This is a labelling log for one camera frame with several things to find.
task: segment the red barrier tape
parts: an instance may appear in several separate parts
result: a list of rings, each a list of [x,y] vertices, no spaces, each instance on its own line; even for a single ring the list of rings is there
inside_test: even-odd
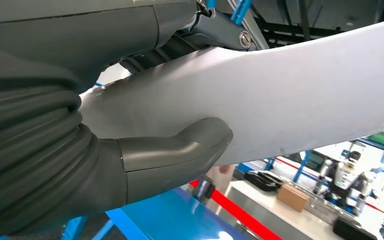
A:
[[[199,180],[194,180],[190,184],[197,187]],[[266,226],[261,224],[258,220],[252,217],[249,213],[244,211],[240,206],[236,205],[230,199],[225,197],[217,189],[211,195],[214,202],[218,203],[222,208],[232,214],[235,218],[241,221],[247,228],[253,231],[256,235],[264,240],[282,240],[275,233],[270,231]]]
[[[286,164],[286,165],[288,165],[288,166],[290,166],[290,167],[293,167],[294,169],[298,169],[297,166],[294,166],[294,165],[290,164],[289,162],[286,162],[286,161],[284,161],[284,160],[282,160],[282,159],[280,159],[280,158],[277,158],[277,157],[276,157],[276,161],[279,161],[279,162],[281,162],[281,163],[283,163],[283,164]],[[315,177],[315,178],[319,177],[319,176],[316,176],[316,175],[314,175],[314,174],[312,174],[312,173],[310,173],[310,172],[306,172],[306,171],[303,171],[303,172],[305,172],[306,174],[309,174],[309,175],[311,175],[311,176],[313,176],[313,177]]]

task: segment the blue metal frame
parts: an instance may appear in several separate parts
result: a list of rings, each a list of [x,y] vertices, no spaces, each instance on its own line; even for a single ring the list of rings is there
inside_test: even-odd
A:
[[[149,240],[149,238],[139,229],[121,208],[116,208],[105,212],[109,219],[117,226],[127,239]]]
[[[317,181],[317,177],[315,177],[315,176],[313,176],[313,175],[310,175],[310,174],[306,173],[305,171],[302,171],[301,174],[304,175],[304,176],[306,176],[307,178],[309,178],[309,179],[311,179],[311,180]]]
[[[236,166],[236,169],[239,170],[241,173],[245,174],[249,171],[253,171],[254,169],[250,168],[249,166],[240,163],[238,166]]]
[[[241,25],[242,20],[244,20],[245,14],[247,13],[251,4],[252,0],[239,0],[236,9],[230,17],[230,20],[232,20],[237,25]]]
[[[370,145],[372,147],[384,150],[384,145],[379,144],[377,142],[370,141],[369,139],[366,139],[366,138],[359,138],[359,139],[356,139],[356,141],[359,141],[359,142],[362,142],[364,144]]]
[[[265,171],[270,171],[270,169],[272,168],[273,164],[276,162],[276,158],[275,157],[270,157],[270,158],[267,158],[267,163],[265,165],[265,168],[264,170]]]
[[[96,233],[96,235],[92,238],[92,240],[102,240],[104,239],[113,229],[114,222],[111,220],[108,220],[103,227]]]
[[[310,154],[311,154],[311,150],[305,151],[305,157],[301,161],[301,165],[299,166],[298,170],[295,173],[295,176],[293,177],[292,181],[294,183],[298,182],[298,179],[300,179],[300,175],[303,173],[303,169],[306,166],[307,162],[309,161]]]
[[[206,7],[209,9],[215,9],[216,8],[216,0],[207,0],[206,1]]]
[[[80,233],[85,226],[87,217],[79,216],[71,219],[65,226],[64,233],[62,234],[61,240],[77,240],[79,239]]]

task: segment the blue workbench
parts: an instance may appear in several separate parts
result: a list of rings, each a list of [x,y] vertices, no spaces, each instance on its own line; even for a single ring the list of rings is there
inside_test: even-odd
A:
[[[132,240],[249,240],[181,188],[106,212],[109,221],[92,240],[117,227]],[[70,220],[62,240],[77,240],[86,217]]]
[[[121,209],[152,240],[248,240],[181,188]]]

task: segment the bolt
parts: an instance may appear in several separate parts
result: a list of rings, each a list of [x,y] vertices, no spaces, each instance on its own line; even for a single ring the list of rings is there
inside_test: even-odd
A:
[[[240,45],[244,48],[247,49],[251,46],[251,36],[250,33],[247,31],[242,31],[239,34],[239,42]]]

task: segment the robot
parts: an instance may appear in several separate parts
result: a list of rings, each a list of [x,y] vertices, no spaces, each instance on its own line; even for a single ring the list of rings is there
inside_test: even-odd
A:
[[[372,184],[375,179],[374,172],[364,172],[356,169],[360,157],[361,153],[352,151],[347,155],[345,161],[327,159],[321,167],[320,175],[312,192],[358,216],[363,210],[366,198],[372,192]],[[328,184],[328,188],[322,191],[323,183],[326,182],[329,173],[333,173],[330,176],[332,180]],[[349,205],[347,204],[347,198],[354,188],[358,188],[360,194],[356,204]]]
[[[258,51],[253,31],[195,0],[0,0],[0,236],[155,196],[214,164],[384,130],[384,22]],[[79,97],[179,34],[209,48]]]

